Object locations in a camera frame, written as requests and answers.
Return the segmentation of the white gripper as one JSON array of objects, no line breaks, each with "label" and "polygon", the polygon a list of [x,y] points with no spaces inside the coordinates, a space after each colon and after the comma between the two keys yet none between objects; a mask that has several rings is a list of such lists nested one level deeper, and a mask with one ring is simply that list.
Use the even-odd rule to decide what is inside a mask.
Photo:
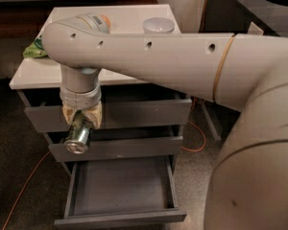
[{"label": "white gripper", "polygon": [[92,127],[99,129],[103,119],[101,97],[100,85],[85,93],[76,93],[62,85],[60,87],[60,98],[63,103],[62,114],[66,123],[71,125],[77,110],[84,110],[84,116]]}]

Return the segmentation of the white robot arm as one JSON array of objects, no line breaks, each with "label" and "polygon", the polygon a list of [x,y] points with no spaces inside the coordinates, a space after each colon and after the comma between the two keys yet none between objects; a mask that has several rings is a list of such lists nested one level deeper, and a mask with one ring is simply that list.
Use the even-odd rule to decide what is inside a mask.
[{"label": "white robot arm", "polygon": [[204,230],[288,230],[288,37],[105,34],[76,17],[42,44],[69,67],[103,67],[239,111],[207,191]]}]

